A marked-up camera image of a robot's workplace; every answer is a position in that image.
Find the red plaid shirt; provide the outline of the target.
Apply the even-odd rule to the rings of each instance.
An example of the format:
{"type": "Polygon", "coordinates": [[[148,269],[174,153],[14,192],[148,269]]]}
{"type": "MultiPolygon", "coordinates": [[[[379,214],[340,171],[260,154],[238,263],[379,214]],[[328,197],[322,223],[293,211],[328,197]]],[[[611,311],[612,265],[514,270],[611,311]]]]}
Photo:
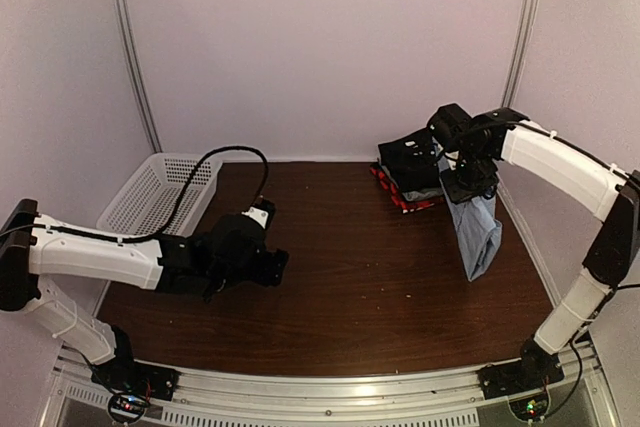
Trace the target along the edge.
{"type": "Polygon", "coordinates": [[[424,202],[406,202],[395,182],[377,162],[369,165],[369,171],[379,182],[380,186],[389,194],[393,204],[398,207],[403,214],[426,210],[435,205],[442,204],[445,201],[443,195],[442,197],[433,198],[424,202]]]}

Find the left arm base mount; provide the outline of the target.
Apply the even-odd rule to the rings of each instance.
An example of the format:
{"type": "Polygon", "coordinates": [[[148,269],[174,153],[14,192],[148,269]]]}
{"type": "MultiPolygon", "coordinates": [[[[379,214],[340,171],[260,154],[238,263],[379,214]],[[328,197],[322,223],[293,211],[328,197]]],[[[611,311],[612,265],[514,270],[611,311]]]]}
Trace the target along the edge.
{"type": "Polygon", "coordinates": [[[175,369],[135,362],[132,370],[106,364],[90,367],[91,380],[104,387],[110,397],[107,413],[118,424],[141,420],[154,400],[171,401],[179,380],[175,369]]]}

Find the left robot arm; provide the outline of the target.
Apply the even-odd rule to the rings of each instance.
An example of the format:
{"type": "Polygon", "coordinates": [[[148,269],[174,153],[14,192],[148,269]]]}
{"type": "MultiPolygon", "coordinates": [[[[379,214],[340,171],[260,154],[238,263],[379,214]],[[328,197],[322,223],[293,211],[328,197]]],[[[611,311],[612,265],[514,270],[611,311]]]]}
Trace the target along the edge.
{"type": "Polygon", "coordinates": [[[276,287],[289,255],[266,247],[274,213],[274,205],[261,200],[221,217],[208,232],[132,237],[79,230],[39,214],[36,201],[24,199],[1,229],[1,309],[33,316],[79,351],[98,380],[133,391],[144,371],[128,335],[88,314],[49,277],[107,280],[205,301],[243,282],[276,287]]]}

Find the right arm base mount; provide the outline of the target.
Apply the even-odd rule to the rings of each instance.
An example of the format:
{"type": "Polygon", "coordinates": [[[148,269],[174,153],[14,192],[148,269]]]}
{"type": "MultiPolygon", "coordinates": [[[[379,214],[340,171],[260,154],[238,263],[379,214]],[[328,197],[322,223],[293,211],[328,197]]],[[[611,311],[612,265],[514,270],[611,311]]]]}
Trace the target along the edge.
{"type": "Polygon", "coordinates": [[[529,374],[521,360],[486,365],[477,376],[485,400],[506,399],[511,414],[528,424],[545,418],[551,407],[549,387],[565,378],[559,364],[529,374]]]}

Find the light blue long sleeve shirt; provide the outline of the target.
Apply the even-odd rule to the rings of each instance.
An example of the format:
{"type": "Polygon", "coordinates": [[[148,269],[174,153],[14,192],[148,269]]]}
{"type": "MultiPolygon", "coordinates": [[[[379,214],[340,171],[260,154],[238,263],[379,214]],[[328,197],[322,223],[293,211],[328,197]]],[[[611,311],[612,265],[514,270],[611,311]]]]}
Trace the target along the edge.
{"type": "Polygon", "coordinates": [[[455,204],[445,189],[444,171],[450,162],[437,162],[440,184],[451,213],[464,272],[469,282],[484,275],[493,262],[502,240],[502,223],[496,218],[496,193],[481,195],[455,204]]]}

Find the black shirt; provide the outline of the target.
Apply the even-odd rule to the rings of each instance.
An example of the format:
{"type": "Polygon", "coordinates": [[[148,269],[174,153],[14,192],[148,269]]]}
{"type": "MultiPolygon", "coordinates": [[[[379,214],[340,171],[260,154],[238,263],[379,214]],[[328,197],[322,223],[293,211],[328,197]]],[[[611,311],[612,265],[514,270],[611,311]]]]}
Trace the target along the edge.
{"type": "Polygon", "coordinates": [[[439,167],[428,128],[378,145],[379,163],[402,193],[440,188],[439,167]]]}

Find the grey shirt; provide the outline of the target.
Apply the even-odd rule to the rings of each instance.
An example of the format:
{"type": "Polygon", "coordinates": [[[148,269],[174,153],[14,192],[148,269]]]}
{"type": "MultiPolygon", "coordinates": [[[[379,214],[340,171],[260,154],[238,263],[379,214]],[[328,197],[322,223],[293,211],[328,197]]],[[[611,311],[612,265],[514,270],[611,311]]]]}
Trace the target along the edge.
{"type": "Polygon", "coordinates": [[[428,201],[437,197],[442,197],[443,189],[441,187],[432,187],[421,190],[402,192],[401,195],[406,202],[417,203],[428,201]]]}

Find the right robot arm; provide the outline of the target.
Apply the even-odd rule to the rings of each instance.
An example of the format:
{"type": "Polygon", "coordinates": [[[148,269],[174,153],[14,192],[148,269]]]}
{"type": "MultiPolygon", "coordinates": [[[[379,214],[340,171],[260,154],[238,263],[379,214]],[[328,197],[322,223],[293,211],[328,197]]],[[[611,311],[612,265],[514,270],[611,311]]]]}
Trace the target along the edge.
{"type": "Polygon", "coordinates": [[[428,128],[440,147],[437,156],[455,157],[441,174],[453,203],[494,189],[503,161],[569,195],[601,223],[568,293],[523,344],[513,366],[517,385],[533,388],[550,377],[554,355],[579,337],[629,273],[639,251],[639,174],[605,163],[509,108],[472,117],[449,104],[436,111],[428,128]]]}

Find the white plastic laundry basket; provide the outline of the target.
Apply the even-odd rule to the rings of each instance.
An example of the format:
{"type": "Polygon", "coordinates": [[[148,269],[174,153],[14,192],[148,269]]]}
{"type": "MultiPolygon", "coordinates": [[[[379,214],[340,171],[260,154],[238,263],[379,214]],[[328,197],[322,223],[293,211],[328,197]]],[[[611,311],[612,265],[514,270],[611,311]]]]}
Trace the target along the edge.
{"type": "MultiPolygon", "coordinates": [[[[99,217],[99,230],[142,236],[161,227],[174,208],[181,189],[198,162],[193,154],[154,154],[143,162],[99,217]]],[[[166,233],[195,232],[217,189],[222,162],[205,161],[190,182],[166,233]]]]}

